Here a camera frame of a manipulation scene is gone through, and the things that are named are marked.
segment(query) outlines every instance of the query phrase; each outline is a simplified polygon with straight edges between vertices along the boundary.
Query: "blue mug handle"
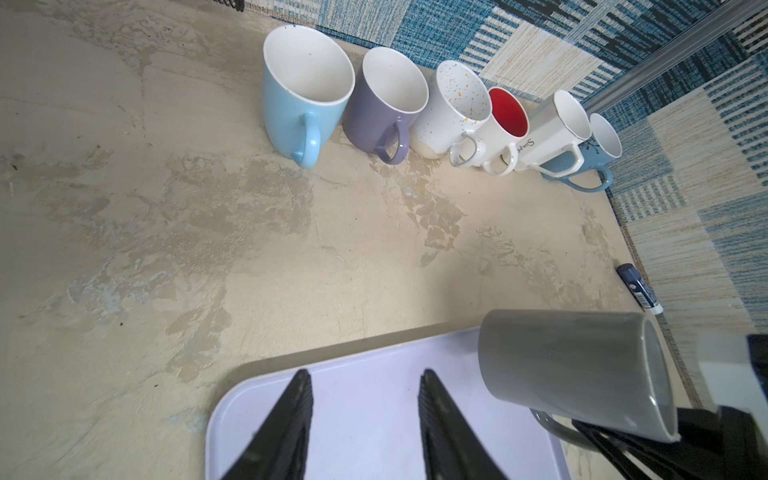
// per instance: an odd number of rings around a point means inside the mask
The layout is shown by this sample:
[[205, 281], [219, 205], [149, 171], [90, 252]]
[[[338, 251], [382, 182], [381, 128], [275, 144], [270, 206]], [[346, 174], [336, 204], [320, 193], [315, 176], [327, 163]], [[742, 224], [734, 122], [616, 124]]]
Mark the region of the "blue mug handle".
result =
[[301, 168], [312, 168], [320, 155], [320, 126], [317, 123], [317, 114], [302, 114], [301, 123], [304, 125], [304, 149], [293, 152], [293, 161]]
[[603, 184], [600, 187], [596, 187], [596, 188], [579, 187], [577, 184], [573, 183], [567, 178], [558, 178], [557, 180], [560, 180], [564, 184], [568, 185], [571, 188], [575, 188], [580, 192], [585, 192], [586, 194], [596, 194], [611, 186], [611, 184], [614, 182], [614, 174], [613, 172], [608, 170], [605, 167], [605, 165], [595, 165], [594, 169], [601, 171], [603, 173], [603, 176], [605, 177], [605, 180], [603, 181]]
[[382, 159], [382, 162], [387, 165], [397, 165], [405, 160], [406, 155], [408, 154], [408, 149], [411, 147], [411, 136], [408, 134], [408, 124], [398, 119], [395, 122], [395, 129], [397, 130], [397, 151], [395, 152], [394, 157], [389, 158], [386, 149], [381, 145], [373, 149], [373, 151], [379, 155], [379, 158]]

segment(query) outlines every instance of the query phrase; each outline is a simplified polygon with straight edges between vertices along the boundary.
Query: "white tray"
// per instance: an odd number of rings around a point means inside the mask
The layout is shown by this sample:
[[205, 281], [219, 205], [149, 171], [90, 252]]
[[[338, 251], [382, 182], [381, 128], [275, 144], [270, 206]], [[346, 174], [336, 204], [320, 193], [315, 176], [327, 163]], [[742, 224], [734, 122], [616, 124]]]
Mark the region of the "white tray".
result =
[[[480, 376], [479, 328], [306, 366], [314, 407], [306, 480], [425, 478], [417, 398], [437, 372], [485, 450], [510, 480], [570, 480], [560, 442], [522, 406], [494, 398]], [[295, 369], [231, 389], [208, 422], [205, 478], [240, 456]]]

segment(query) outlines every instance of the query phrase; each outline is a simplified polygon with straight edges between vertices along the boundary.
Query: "gray metal bar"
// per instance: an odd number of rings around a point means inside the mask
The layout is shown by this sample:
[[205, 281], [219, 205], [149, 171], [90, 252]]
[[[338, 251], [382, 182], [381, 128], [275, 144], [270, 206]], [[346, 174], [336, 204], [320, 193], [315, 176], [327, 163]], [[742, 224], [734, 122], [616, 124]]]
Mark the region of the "gray metal bar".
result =
[[765, 7], [768, 0], [728, 0], [595, 95], [584, 108], [589, 113], [603, 111]]

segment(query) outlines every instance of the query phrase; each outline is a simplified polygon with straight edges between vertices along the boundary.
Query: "white speckled mug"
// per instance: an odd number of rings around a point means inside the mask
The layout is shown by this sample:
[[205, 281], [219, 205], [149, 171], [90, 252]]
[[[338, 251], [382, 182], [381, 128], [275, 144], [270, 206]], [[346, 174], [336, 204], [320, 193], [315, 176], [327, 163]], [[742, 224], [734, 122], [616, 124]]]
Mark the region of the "white speckled mug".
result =
[[485, 154], [485, 142], [475, 135], [491, 117], [491, 97], [482, 80], [466, 65], [446, 60], [429, 81], [429, 101], [411, 127], [411, 148], [425, 158], [440, 158], [450, 151], [451, 164], [464, 162], [458, 156], [462, 140], [469, 138], [475, 152], [472, 162]]

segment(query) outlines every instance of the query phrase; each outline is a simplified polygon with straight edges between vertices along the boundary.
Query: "purple mug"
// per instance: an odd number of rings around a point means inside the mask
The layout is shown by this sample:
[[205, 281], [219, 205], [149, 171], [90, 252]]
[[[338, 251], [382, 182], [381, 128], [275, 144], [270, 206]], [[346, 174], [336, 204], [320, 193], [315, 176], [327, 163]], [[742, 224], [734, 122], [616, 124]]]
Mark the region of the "purple mug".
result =
[[[344, 111], [344, 132], [355, 147], [397, 165], [411, 146], [408, 129], [428, 99], [427, 81], [415, 63], [397, 50], [372, 48], [362, 60]], [[395, 141], [397, 151], [390, 158], [386, 149]]]

